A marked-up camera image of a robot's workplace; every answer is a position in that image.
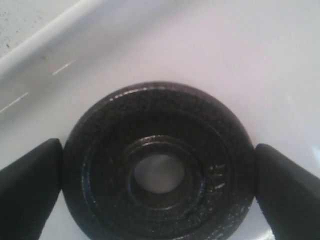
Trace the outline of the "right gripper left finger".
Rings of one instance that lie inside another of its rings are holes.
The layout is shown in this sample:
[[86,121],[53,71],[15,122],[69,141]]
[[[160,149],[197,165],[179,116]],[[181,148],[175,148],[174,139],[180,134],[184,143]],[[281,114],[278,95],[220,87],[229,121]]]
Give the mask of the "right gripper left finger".
[[62,188],[63,147],[43,142],[0,171],[0,238],[38,240]]

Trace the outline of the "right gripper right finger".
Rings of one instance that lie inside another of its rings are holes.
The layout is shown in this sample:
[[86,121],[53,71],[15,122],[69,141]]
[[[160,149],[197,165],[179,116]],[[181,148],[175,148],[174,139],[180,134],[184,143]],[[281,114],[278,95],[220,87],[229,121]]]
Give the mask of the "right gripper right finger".
[[256,198],[277,240],[320,238],[320,180],[267,144],[255,148]]

